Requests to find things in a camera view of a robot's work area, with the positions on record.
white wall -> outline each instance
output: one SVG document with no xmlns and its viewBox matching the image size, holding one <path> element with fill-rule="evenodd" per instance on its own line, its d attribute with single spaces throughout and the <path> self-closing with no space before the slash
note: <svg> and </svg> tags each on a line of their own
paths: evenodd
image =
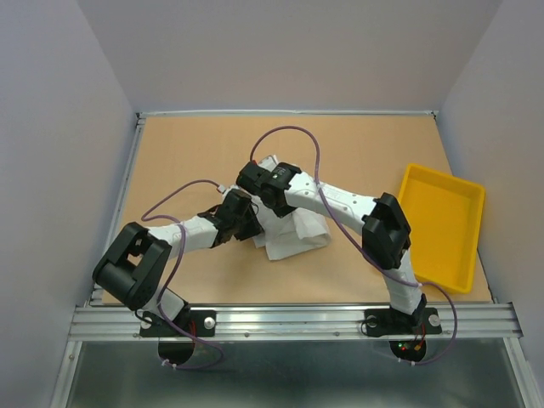
<svg viewBox="0 0 544 408">
<path fill-rule="evenodd" d="M 505 0 L 439 113 L 455 174 L 487 189 L 479 251 L 544 389 L 544 2 Z"/>
<path fill-rule="evenodd" d="M 0 0 L 0 395 L 48 406 L 133 110 L 75 0 Z"/>
<path fill-rule="evenodd" d="M 137 111 L 438 109 L 500 0 L 78 0 Z"/>
</svg>

folded cloth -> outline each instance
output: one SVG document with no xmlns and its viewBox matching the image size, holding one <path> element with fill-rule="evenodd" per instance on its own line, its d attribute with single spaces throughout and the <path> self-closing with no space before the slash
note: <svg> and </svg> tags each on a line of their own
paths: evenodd
<svg viewBox="0 0 544 408">
<path fill-rule="evenodd" d="M 271 171 L 278 162 L 276 156 L 268 156 L 258 165 Z M 257 248 L 266 247 L 269 260 L 291 257 L 331 243 L 331 231 L 322 215 L 297 208 L 284 218 L 278 218 L 257 196 L 252 195 L 252 202 L 258 206 L 257 219 L 264 229 L 253 241 Z"/>
</svg>

yellow tray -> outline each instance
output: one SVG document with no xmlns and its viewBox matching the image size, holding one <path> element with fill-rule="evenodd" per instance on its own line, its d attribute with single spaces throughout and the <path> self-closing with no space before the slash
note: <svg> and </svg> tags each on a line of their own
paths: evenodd
<svg viewBox="0 0 544 408">
<path fill-rule="evenodd" d="M 485 189 L 480 184 L 410 164 L 399 202 L 411 226 L 416 277 L 451 293 L 473 288 Z"/>
</svg>

plastic container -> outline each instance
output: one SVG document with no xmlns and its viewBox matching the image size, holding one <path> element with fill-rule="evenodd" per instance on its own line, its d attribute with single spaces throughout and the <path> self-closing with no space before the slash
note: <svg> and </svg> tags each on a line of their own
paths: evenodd
<svg viewBox="0 0 544 408">
<path fill-rule="evenodd" d="M 485 189 L 462 178 L 410 164 L 399 202 L 411 226 L 411 260 L 420 281 L 450 293 L 473 287 Z"/>
</svg>

table surface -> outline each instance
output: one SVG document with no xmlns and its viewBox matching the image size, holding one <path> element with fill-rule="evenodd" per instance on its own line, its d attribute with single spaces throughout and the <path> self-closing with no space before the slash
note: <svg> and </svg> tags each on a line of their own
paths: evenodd
<svg viewBox="0 0 544 408">
<path fill-rule="evenodd" d="M 233 184 L 257 138 L 286 124 L 307 128 L 319 140 L 323 181 L 363 196 L 398 194 L 406 166 L 412 162 L 451 172 L 431 116 L 151 117 L 145 122 L 120 228 L 139 221 L 144 211 L 193 179 Z M 315 149 L 303 133 L 285 130 L 268 137 L 256 159 L 269 154 L 313 172 Z M 220 202 L 211 185 L 194 185 L 158 213 L 187 219 Z M 269 261 L 264 248 L 256 249 L 252 240 L 189 252 L 170 288 L 191 303 L 387 302 L 382 276 L 327 221 L 331 245 L 281 261 Z M 163 278 L 172 266 L 170 261 Z M 444 301 L 433 288 L 424 291 L 429 301 Z M 491 301 L 479 259 L 472 292 L 453 298 Z M 103 303 L 116 300 L 105 293 Z"/>
</svg>

